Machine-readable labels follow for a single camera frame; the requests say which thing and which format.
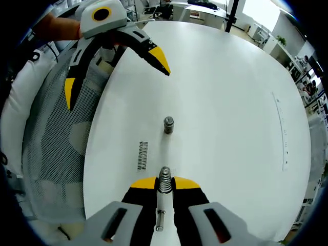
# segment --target coiled spring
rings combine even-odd
[[[139,143],[138,170],[146,170],[148,142]]]
[[[158,191],[163,194],[170,193],[172,191],[172,177],[171,170],[168,167],[162,167],[158,176]]]

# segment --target metal bolt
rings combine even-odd
[[[164,229],[164,215],[165,215],[164,210],[157,211],[157,222],[155,228],[157,232],[162,232]]]
[[[172,117],[168,116],[164,119],[164,132],[166,134],[171,134],[174,128],[174,120]]]

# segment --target mesh chair back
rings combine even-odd
[[[85,220],[83,170],[91,122],[108,74],[92,61],[74,110],[64,81],[75,49],[59,59],[39,90],[23,141],[23,174],[35,216],[50,223]]]

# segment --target round table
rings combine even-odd
[[[253,44],[191,23],[150,22],[144,30],[166,55],[165,76],[128,49],[102,94],[84,168],[86,217],[121,201],[138,179],[198,183],[210,202],[241,217],[253,235],[282,240],[301,207],[311,146],[306,113],[288,71]],[[172,135],[163,120],[175,121]],[[137,171],[147,141],[146,171]],[[180,245],[172,193],[152,245]]]

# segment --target potted plant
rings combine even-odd
[[[281,36],[277,36],[277,40],[278,42],[280,42],[282,44],[282,46],[286,46],[286,39],[284,37],[281,37]]]

